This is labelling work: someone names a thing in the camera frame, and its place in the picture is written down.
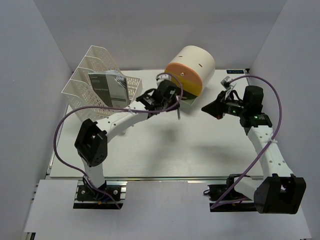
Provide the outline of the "orange drawer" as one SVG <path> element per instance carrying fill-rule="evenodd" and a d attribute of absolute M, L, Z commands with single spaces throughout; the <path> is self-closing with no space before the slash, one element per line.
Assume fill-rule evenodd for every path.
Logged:
<path fill-rule="evenodd" d="M 165 71 L 171 73 L 183 83 L 183 86 L 202 86 L 202 80 L 195 70 L 178 62 L 171 62 L 165 67 Z"/>

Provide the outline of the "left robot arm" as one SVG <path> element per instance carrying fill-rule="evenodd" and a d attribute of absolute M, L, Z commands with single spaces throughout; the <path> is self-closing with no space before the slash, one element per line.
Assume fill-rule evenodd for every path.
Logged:
<path fill-rule="evenodd" d="M 163 80 L 157 88 L 149 89 L 132 101 L 123 111 L 98 121 L 85 120 L 75 140 L 75 148 L 84 165 L 84 183 L 88 193 L 99 200 L 105 196 L 106 180 L 103 161 L 108 156 L 108 143 L 128 128 L 148 120 L 164 111 L 180 107 L 181 89 L 169 80 Z"/>

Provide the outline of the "purple slim pastel pen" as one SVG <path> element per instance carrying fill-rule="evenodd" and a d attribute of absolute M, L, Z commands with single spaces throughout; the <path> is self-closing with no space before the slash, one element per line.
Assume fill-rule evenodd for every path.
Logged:
<path fill-rule="evenodd" d="M 181 113 L 180 113 L 180 98 L 177 96 L 177 119 L 180 121 L 181 120 Z"/>

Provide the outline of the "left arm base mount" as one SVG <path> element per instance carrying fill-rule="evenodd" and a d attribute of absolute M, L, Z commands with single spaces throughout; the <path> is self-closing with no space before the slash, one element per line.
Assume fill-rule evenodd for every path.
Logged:
<path fill-rule="evenodd" d="M 120 210 L 124 204 L 127 182 L 126 181 L 107 181 L 105 192 L 112 196 L 115 202 L 105 194 L 93 191 L 82 180 L 79 180 L 76 187 L 73 209 L 82 210 Z"/>

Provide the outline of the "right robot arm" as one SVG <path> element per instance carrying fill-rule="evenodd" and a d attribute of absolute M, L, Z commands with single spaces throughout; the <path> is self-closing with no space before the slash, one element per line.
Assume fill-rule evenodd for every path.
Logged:
<path fill-rule="evenodd" d="M 257 153 L 254 163 L 260 163 L 263 180 L 252 179 L 248 170 L 231 174 L 225 192 L 214 201 L 211 209 L 225 204 L 252 200 L 260 214 L 296 214 L 307 184 L 297 177 L 284 160 L 275 140 L 272 122 L 263 113 L 264 92 L 261 87 L 247 86 L 242 99 L 232 96 L 231 90 L 221 91 L 216 100 L 202 107 L 205 112 L 220 120 L 224 115 L 239 118 L 246 136 Z"/>

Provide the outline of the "grey setup guide booklet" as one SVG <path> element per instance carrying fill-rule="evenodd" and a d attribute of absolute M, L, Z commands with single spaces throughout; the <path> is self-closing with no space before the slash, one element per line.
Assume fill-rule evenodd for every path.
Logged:
<path fill-rule="evenodd" d="M 131 101 L 129 98 L 126 77 L 116 71 L 100 71 L 88 73 L 93 91 L 108 107 L 125 108 Z"/>

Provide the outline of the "yellow drawer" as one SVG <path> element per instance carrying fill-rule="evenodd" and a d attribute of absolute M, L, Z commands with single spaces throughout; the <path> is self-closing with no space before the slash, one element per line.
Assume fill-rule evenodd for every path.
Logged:
<path fill-rule="evenodd" d="M 193 74 L 191 74 L 191 76 L 188 76 L 187 73 L 184 73 L 184 76 L 181 76 L 180 73 L 171 73 L 167 70 L 164 71 L 166 74 L 171 74 L 173 76 L 175 76 L 175 78 L 171 78 L 171 81 L 173 83 L 175 83 L 177 85 L 177 87 L 180 87 L 180 84 L 177 82 L 176 79 L 179 80 L 179 82 L 181 83 L 182 87 L 183 87 L 183 92 L 184 93 L 190 93 L 196 97 L 199 97 L 200 94 L 203 91 L 203 83 L 202 81 L 197 77 L 194 76 Z"/>

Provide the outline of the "cream round drawer cabinet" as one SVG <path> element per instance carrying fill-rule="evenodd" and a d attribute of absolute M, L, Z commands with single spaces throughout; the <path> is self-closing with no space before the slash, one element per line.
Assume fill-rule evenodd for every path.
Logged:
<path fill-rule="evenodd" d="M 185 46 L 169 63 L 180 63 L 196 71 L 202 81 L 202 92 L 216 70 L 213 56 L 194 45 Z"/>

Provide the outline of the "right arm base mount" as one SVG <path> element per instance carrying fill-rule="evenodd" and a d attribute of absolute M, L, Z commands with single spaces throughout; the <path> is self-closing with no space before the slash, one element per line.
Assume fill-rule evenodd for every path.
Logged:
<path fill-rule="evenodd" d="M 211 207 L 223 193 L 230 187 L 236 177 L 239 177 L 240 174 L 230 174 L 226 179 L 224 184 L 209 184 L 207 189 L 203 191 L 203 195 L 209 197 L 209 206 Z M 236 192 L 232 189 L 224 199 L 219 202 L 219 206 L 210 209 L 210 212 L 214 213 L 239 213 L 239 212 L 256 212 L 255 204 L 252 200 L 241 200 L 245 196 L 241 193 Z"/>

